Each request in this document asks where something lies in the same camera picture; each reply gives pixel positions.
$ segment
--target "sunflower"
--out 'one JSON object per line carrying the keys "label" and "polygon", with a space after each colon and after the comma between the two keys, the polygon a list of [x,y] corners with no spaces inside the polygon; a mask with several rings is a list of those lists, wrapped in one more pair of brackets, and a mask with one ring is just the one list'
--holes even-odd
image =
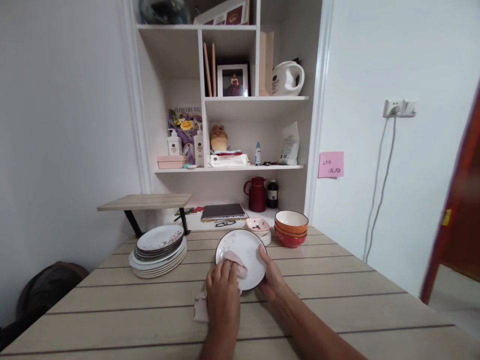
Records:
{"label": "sunflower", "polygon": [[180,122],[180,129],[183,131],[188,131],[193,129],[192,120],[184,120]]}

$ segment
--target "pink cloth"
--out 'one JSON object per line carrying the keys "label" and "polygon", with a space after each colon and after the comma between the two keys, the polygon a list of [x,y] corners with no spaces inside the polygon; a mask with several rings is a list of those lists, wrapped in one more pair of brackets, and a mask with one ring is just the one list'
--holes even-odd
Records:
{"label": "pink cloth", "polygon": [[[231,250],[225,251],[222,255],[222,259],[230,260],[231,262],[237,263],[237,276],[239,279],[246,279],[249,274],[249,270],[242,262],[242,259],[238,257],[236,253]],[[209,322],[209,310],[207,308],[207,290],[203,290],[196,298],[195,304],[193,305],[193,321],[208,323]]]}

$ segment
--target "orange bowl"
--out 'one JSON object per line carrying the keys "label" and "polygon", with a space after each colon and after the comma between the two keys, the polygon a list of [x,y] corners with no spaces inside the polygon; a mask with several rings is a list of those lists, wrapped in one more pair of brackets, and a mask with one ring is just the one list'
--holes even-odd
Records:
{"label": "orange bowl", "polygon": [[283,235],[281,232],[276,233],[276,237],[281,242],[281,244],[290,249],[296,249],[305,242],[306,237],[291,237]]}
{"label": "orange bowl", "polygon": [[307,236],[307,232],[306,232],[306,231],[305,231],[303,234],[298,234],[298,235],[297,235],[297,234],[292,234],[292,233],[289,233],[289,232],[287,232],[287,231],[285,231],[285,230],[282,230],[282,229],[278,226],[277,222],[275,222],[274,227],[275,227],[275,230],[277,231],[277,233],[282,233],[283,235],[289,236],[289,237],[291,237],[291,238],[298,238],[298,239],[299,239],[299,238],[304,238],[304,237]]}
{"label": "orange bowl", "polygon": [[309,219],[300,212],[284,210],[275,214],[275,224],[279,229],[299,236],[307,232]]}

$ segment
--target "tissue box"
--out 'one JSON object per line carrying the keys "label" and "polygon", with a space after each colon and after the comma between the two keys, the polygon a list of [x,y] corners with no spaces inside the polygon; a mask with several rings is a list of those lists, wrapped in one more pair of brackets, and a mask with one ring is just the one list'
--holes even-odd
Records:
{"label": "tissue box", "polygon": [[210,165],[212,167],[222,166],[245,166],[248,165],[249,158],[247,154],[241,155],[210,155]]}
{"label": "tissue box", "polygon": [[182,169],[185,164],[189,163],[189,158],[184,155],[178,156],[157,156],[159,169]]}

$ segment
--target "hand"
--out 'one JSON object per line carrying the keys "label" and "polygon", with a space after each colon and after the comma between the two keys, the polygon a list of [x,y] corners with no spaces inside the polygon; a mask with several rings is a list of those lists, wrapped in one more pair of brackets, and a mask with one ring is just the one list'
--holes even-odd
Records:
{"label": "hand", "polygon": [[206,302],[209,332],[214,336],[232,336],[240,329],[240,291],[237,263],[222,260],[206,276]]}
{"label": "hand", "polygon": [[261,259],[266,264],[265,278],[260,284],[258,284],[258,288],[268,302],[271,303],[277,299],[285,288],[288,288],[288,285],[285,282],[278,265],[265,252],[262,245],[258,247],[258,252],[260,253]]}

